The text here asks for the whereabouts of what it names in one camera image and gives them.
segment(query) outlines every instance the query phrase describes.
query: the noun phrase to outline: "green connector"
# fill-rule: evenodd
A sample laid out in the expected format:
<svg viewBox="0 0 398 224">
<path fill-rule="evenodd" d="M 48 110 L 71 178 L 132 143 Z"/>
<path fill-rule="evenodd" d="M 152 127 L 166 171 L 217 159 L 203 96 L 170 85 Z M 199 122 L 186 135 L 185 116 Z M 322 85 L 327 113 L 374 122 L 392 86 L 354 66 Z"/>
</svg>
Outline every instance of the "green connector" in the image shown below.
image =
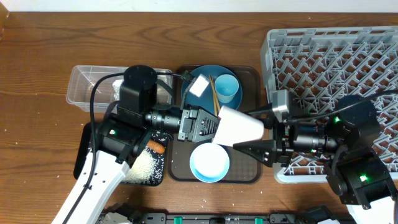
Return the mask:
<svg viewBox="0 0 398 224">
<path fill-rule="evenodd" d="M 262 218 L 255 218 L 254 224 L 262 224 Z"/>
<path fill-rule="evenodd" d="M 182 217 L 174 217 L 174 224 L 182 224 Z"/>
</svg>

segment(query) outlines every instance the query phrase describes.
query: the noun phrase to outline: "wood grain surface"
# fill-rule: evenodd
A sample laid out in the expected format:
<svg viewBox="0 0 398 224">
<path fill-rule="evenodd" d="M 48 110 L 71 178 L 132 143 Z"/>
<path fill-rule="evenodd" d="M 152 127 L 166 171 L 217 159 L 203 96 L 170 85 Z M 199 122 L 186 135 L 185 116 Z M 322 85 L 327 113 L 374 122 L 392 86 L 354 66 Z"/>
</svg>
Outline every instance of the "wood grain surface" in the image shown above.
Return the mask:
<svg viewBox="0 0 398 224">
<path fill-rule="evenodd" d="M 9 15 L 9 11 L 0 2 L 0 41 L 2 38 L 2 33 L 4 31 L 4 25 L 6 23 L 8 15 Z"/>
<path fill-rule="evenodd" d="M 397 14 L 11 13 L 0 43 L 0 223 L 50 223 L 75 184 L 73 166 L 89 121 L 65 101 L 75 65 L 247 65 L 260 72 L 270 29 L 397 23 Z M 116 202 L 169 213 L 317 205 L 347 212 L 327 184 L 282 185 L 266 167 L 252 185 L 176 182 L 167 175 L 158 187 L 120 185 L 107 205 Z"/>
</svg>

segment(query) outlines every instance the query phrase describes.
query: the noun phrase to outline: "gray dish rack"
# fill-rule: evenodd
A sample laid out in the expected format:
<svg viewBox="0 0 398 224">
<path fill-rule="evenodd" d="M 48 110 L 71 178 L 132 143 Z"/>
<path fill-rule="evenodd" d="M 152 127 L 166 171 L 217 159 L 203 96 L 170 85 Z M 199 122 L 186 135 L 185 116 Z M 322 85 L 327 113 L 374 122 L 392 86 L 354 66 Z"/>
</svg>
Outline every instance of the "gray dish rack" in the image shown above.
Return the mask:
<svg viewBox="0 0 398 224">
<path fill-rule="evenodd" d="M 368 96 L 398 88 L 398 27 L 270 30 L 261 47 L 268 102 L 286 89 L 312 114 L 333 111 L 345 95 Z M 398 96 L 373 101 L 382 131 L 373 148 L 398 179 Z M 274 166 L 281 183 L 326 182 L 321 164 L 295 155 L 288 168 Z"/>
</svg>

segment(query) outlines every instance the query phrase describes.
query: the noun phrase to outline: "white tissue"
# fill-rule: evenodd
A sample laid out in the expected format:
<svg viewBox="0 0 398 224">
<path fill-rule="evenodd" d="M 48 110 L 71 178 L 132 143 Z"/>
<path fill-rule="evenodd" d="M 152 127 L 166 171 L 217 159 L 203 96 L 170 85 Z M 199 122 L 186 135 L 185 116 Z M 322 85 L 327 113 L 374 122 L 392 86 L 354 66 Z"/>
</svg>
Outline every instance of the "white tissue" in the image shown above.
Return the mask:
<svg viewBox="0 0 398 224">
<path fill-rule="evenodd" d="M 195 83 L 191 86 L 191 89 L 189 89 L 189 92 L 197 97 L 200 97 L 201 94 L 206 90 L 209 82 L 209 79 L 207 79 L 203 74 L 200 74 Z"/>
<path fill-rule="evenodd" d="M 223 106 L 218 115 L 221 118 L 212 143 L 232 146 L 235 143 L 262 139 L 264 125 L 256 118 Z"/>
<path fill-rule="evenodd" d="M 120 89 L 120 86 L 122 85 L 122 83 L 123 83 L 123 79 L 116 80 L 115 82 L 112 83 L 112 86 L 113 86 L 113 89 L 114 89 L 113 98 L 114 98 L 115 101 L 119 100 L 119 97 L 120 97 L 119 96 L 119 89 Z"/>
</svg>

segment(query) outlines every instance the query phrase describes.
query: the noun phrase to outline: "white cup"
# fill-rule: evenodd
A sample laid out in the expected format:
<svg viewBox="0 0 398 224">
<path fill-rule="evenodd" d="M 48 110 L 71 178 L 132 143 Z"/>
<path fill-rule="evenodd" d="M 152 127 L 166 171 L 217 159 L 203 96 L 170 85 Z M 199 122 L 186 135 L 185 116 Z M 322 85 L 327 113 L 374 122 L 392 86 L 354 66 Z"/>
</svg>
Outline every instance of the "white cup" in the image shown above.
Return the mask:
<svg viewBox="0 0 398 224">
<path fill-rule="evenodd" d="M 216 135 L 212 143 L 233 146 L 235 143 L 262 139 L 264 124 L 256 118 L 223 106 L 220 109 Z"/>
</svg>

